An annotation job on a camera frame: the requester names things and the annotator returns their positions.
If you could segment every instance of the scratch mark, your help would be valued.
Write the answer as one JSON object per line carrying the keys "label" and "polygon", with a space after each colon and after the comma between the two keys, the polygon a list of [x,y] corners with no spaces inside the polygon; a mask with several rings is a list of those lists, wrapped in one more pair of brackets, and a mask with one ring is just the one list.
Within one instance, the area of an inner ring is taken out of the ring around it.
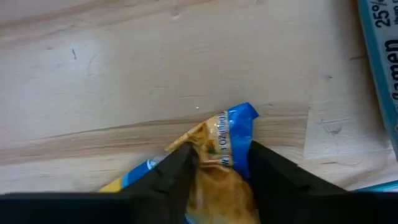
{"label": "scratch mark", "polygon": [[187,96],[180,96],[180,99],[198,98],[198,97],[205,97],[205,95],[187,95]]}
{"label": "scratch mark", "polygon": [[356,167],[356,166],[360,165],[360,163],[362,163],[362,161],[359,161],[359,162],[357,162],[355,164],[344,164],[344,163],[333,162],[333,161],[331,161],[331,162],[322,162],[321,164],[338,164],[338,165],[341,165],[341,166]]}
{"label": "scratch mark", "polygon": [[63,29],[57,29],[57,30],[55,30],[55,31],[52,31],[52,32],[49,32],[48,34],[46,34],[46,36],[50,36],[50,35],[54,35],[54,34],[58,34],[59,32],[63,32],[63,31],[66,31],[66,30],[68,30],[68,29],[70,29],[70,28],[73,28],[75,25],[70,25],[69,27],[67,27],[67,28],[63,28]]}
{"label": "scratch mark", "polygon": [[76,57],[75,49],[72,49],[72,54],[73,54],[73,58],[76,60],[77,57]]}
{"label": "scratch mark", "polygon": [[97,55],[98,55],[98,53],[95,53],[95,54],[91,57],[90,62],[88,62],[88,66],[87,66],[87,75],[92,75],[92,74],[91,74],[91,64],[93,63],[93,60],[94,60],[94,58],[97,57]]}
{"label": "scratch mark", "polygon": [[331,130],[330,131],[330,133],[332,134],[332,135],[337,135],[338,133],[340,133],[340,131],[342,130],[342,128],[341,127],[338,127],[338,128],[336,128],[336,129],[334,129],[334,130]]}
{"label": "scratch mark", "polygon": [[336,164],[337,162],[321,162],[321,164]]}
{"label": "scratch mark", "polygon": [[348,60],[351,62],[353,60],[361,60],[361,59],[366,59],[366,55],[359,55],[359,56],[350,57]]}
{"label": "scratch mark", "polygon": [[349,118],[341,118],[341,119],[334,119],[334,120],[330,120],[330,121],[324,121],[323,119],[321,119],[321,124],[331,124],[331,123],[336,123],[336,122],[340,122],[340,121],[346,121]]}

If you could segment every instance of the wooden surface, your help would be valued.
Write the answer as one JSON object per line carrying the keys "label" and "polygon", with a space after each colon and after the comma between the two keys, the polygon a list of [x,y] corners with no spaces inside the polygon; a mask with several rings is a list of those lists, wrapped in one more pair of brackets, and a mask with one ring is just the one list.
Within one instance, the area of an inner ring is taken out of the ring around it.
{"label": "wooden surface", "polygon": [[310,172],[398,179],[354,0],[25,2],[0,2],[0,192],[96,190],[242,101]]}

